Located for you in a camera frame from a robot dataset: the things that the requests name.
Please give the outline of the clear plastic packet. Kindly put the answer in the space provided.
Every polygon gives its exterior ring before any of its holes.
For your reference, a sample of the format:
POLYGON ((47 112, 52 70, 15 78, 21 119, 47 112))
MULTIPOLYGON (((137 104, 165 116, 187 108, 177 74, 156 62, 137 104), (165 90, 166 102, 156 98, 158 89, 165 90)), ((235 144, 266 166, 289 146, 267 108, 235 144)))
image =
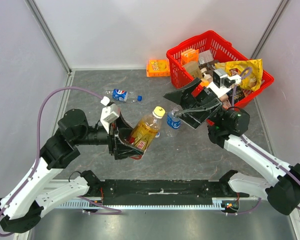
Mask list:
POLYGON ((200 65, 214 61, 214 57, 210 50, 200 52, 198 54, 198 62, 200 65))

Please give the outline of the yellow Lays chips bag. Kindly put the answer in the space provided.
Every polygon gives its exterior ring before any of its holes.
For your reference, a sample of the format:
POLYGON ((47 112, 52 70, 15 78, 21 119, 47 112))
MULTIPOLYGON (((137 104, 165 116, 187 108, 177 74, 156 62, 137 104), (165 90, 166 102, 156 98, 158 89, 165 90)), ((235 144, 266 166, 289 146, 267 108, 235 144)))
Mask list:
POLYGON ((224 70, 229 76, 240 75, 240 88, 255 92, 261 87, 263 77, 263 60, 237 60, 217 62, 216 69, 224 70))

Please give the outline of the black snack packet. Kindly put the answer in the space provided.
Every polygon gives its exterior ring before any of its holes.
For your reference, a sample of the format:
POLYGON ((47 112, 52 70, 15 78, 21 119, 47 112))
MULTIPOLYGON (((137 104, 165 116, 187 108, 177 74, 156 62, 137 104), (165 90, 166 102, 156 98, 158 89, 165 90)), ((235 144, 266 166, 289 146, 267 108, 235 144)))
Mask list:
POLYGON ((246 97, 244 91, 239 86, 236 87, 235 91, 234 88, 230 90, 227 93, 227 95, 228 95, 229 102, 232 106, 234 106, 236 103, 240 102, 246 97))

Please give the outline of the yellow tea bottle cap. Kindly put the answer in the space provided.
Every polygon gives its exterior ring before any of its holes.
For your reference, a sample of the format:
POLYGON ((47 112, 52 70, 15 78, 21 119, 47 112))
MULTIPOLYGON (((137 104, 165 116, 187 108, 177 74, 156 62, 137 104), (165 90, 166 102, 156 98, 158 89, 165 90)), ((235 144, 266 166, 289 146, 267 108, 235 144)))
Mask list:
POLYGON ((152 111, 152 114, 158 119, 162 119, 165 113, 166 113, 165 109, 162 108, 161 106, 156 106, 152 111))

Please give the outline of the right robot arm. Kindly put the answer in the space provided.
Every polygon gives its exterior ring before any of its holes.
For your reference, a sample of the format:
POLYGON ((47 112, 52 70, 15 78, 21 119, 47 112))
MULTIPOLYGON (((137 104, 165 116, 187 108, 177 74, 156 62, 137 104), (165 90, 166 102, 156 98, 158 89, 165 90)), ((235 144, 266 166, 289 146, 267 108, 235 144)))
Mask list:
POLYGON ((250 115, 238 106, 224 109, 220 98, 241 83, 239 75, 222 77, 208 86, 196 78, 164 98, 179 105, 173 115, 188 126, 197 129, 208 121, 209 140, 235 154, 254 168, 261 177, 251 177, 231 171, 219 184, 225 197, 245 193, 266 199, 279 213, 290 215, 300 204, 300 164, 291 165, 278 159, 245 136, 250 115))

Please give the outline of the brown tea bottle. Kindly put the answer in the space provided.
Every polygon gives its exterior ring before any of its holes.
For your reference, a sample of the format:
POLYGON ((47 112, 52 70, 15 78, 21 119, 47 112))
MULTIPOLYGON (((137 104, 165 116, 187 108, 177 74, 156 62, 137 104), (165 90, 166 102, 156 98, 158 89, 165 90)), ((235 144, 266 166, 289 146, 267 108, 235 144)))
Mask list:
POLYGON ((163 118, 156 118, 152 113, 144 115, 132 130, 127 141, 144 153, 149 148, 156 134, 160 131, 163 118))

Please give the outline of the blue Pocari Sweat bottle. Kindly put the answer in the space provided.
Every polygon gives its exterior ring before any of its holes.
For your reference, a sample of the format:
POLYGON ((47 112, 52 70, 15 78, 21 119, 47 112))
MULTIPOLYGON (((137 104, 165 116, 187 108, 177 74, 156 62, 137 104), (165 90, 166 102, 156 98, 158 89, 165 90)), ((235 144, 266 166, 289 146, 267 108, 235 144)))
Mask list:
POLYGON ((174 107, 167 114, 167 119, 166 119, 167 125, 174 130, 179 129, 181 126, 181 120, 178 117, 174 116, 174 114, 178 111, 179 111, 179 109, 177 107, 174 107))

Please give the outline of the red plastic shopping basket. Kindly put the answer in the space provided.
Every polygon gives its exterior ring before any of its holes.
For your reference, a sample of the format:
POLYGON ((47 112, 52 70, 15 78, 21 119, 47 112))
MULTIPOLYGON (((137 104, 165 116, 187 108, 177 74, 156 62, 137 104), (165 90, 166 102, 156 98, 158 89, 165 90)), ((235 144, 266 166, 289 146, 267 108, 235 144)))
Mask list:
POLYGON ((244 98, 235 104, 240 108, 248 105, 274 82, 274 77, 264 70, 261 59, 246 58, 233 48, 229 41, 226 41, 216 32, 209 30, 181 42, 166 52, 166 57, 169 60, 171 83, 177 89, 194 80, 194 77, 183 67, 182 61, 182 53, 189 49, 197 50, 199 53, 210 51, 215 60, 218 60, 220 63, 226 63, 225 71, 230 75, 240 74, 249 65, 252 67, 252 73, 248 79, 256 80, 256 85, 250 87, 247 81, 241 84, 240 88, 244 92, 244 98))

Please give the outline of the orange snack box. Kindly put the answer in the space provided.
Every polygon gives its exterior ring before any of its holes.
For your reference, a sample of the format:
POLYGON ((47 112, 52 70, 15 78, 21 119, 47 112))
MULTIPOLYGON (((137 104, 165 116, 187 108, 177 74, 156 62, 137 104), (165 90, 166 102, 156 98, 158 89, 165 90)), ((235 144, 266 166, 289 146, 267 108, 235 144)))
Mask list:
POLYGON ((146 65, 147 77, 169 77, 170 74, 168 59, 150 59, 146 65))

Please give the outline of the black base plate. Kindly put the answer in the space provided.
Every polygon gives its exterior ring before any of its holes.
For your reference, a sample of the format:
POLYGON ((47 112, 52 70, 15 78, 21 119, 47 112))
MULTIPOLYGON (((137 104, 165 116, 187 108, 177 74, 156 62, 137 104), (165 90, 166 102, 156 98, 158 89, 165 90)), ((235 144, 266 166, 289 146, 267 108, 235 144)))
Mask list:
POLYGON ((211 204, 212 198, 238 197, 224 181, 106 179, 91 197, 105 205, 211 204))

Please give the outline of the orange box in basket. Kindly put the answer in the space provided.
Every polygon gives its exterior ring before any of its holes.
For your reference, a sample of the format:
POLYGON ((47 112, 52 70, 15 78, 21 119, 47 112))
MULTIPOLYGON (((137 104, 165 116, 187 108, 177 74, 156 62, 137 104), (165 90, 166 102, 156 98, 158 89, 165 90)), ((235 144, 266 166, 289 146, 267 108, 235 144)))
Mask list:
POLYGON ((181 52, 180 54, 180 64, 183 66, 191 61, 197 62, 199 60, 199 50, 189 48, 181 52))

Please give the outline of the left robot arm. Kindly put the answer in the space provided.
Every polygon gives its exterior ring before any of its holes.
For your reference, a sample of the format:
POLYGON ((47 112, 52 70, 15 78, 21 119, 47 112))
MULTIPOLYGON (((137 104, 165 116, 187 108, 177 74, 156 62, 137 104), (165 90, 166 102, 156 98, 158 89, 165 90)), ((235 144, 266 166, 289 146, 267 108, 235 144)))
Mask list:
POLYGON ((72 198, 99 195, 102 183, 91 170, 82 171, 77 178, 51 192, 42 191, 80 155, 79 145, 107 145, 115 160, 142 156, 143 150, 126 141, 131 132, 132 127, 122 115, 105 128, 98 124, 90 126, 81 109, 67 111, 29 172, 6 197, 0 198, 1 236, 31 230, 47 213, 72 198))

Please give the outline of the clear empty plastic bottle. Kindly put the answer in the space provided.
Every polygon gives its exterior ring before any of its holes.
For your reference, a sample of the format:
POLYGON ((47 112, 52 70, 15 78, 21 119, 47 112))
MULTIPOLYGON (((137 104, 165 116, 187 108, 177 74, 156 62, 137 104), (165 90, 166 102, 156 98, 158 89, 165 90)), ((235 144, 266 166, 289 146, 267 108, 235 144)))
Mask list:
POLYGON ((135 92, 121 90, 121 89, 107 89, 105 95, 113 100, 123 103, 135 103, 138 102, 137 97, 139 96, 135 92))

